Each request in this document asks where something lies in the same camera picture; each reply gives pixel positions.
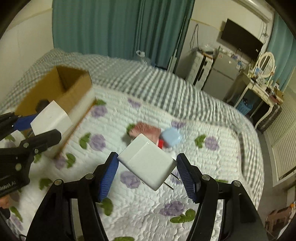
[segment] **red sponge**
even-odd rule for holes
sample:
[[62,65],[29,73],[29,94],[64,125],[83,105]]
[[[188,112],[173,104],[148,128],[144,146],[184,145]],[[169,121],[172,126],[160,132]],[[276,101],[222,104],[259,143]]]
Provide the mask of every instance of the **red sponge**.
[[158,139],[158,147],[159,147],[160,149],[163,148],[163,143],[164,143],[164,140],[162,140],[162,139]]
[[149,125],[144,122],[138,122],[134,128],[129,131],[130,137],[136,138],[139,134],[143,134],[154,144],[157,143],[157,140],[160,136],[161,129],[155,126]]

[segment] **dresser drawer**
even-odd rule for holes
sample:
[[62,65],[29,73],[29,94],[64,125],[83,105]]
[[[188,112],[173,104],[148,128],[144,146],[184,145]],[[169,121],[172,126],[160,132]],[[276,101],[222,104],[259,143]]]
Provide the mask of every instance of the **dresser drawer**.
[[263,95],[262,100],[267,104],[269,103],[269,97],[267,95]]
[[253,86],[252,90],[261,98],[264,95],[264,92],[257,87],[256,85]]

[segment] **teal curtain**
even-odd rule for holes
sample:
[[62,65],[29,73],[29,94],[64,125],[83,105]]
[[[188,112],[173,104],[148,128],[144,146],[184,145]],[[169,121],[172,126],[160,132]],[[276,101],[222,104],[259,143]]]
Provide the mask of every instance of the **teal curtain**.
[[141,0],[54,0],[54,47],[132,59]]
[[125,59],[141,50],[166,68],[181,54],[194,1],[53,0],[54,47]]
[[273,80],[279,83],[280,89],[284,89],[296,66],[296,39],[277,13],[267,51],[272,52],[276,60]]
[[142,0],[135,50],[144,51],[152,63],[167,68],[176,48],[180,57],[193,6],[194,0]]

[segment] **cardboard box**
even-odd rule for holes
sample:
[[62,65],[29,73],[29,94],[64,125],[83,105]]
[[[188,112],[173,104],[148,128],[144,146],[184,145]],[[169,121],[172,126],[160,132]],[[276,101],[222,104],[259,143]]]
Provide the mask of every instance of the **cardboard box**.
[[274,92],[276,94],[276,99],[278,100],[279,104],[281,105],[284,102],[284,94],[279,89],[274,89]]
[[35,114],[35,108],[42,99],[55,101],[69,116],[73,125],[62,134],[62,140],[56,146],[46,151],[53,158],[58,154],[75,127],[83,119],[95,101],[95,93],[88,71],[55,66],[34,88],[26,95],[17,107],[16,115]]

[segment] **bed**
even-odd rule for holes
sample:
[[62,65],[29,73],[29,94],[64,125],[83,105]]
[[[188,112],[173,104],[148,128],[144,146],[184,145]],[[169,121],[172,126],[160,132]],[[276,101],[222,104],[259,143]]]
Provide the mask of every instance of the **bed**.
[[[111,151],[120,153],[130,142],[127,126],[137,121],[161,129],[178,128],[184,141],[165,151],[184,152],[192,164],[213,178],[228,182],[240,180],[258,208],[264,169],[254,127],[236,109],[196,90],[169,72],[135,61],[53,49],[25,73],[6,96],[0,111],[13,110],[28,90],[55,65],[88,70],[96,97],[106,105],[90,110],[60,158],[53,161],[41,156],[32,164],[30,185],[12,195],[14,212],[11,211],[8,223],[13,229],[27,233],[53,180],[78,180],[104,163]],[[85,149],[79,141],[88,133]],[[21,138],[15,137],[15,145]],[[3,140],[1,145],[7,146],[6,142]],[[188,213],[195,212],[198,206],[188,199],[180,182],[170,177],[168,182],[174,191],[162,185],[154,192],[125,167],[119,166],[108,199],[98,204],[109,240],[186,240],[192,222],[176,221],[176,217],[186,215],[188,210]],[[220,201],[211,240],[217,240],[219,235],[222,206]],[[79,239],[82,232],[75,220]]]

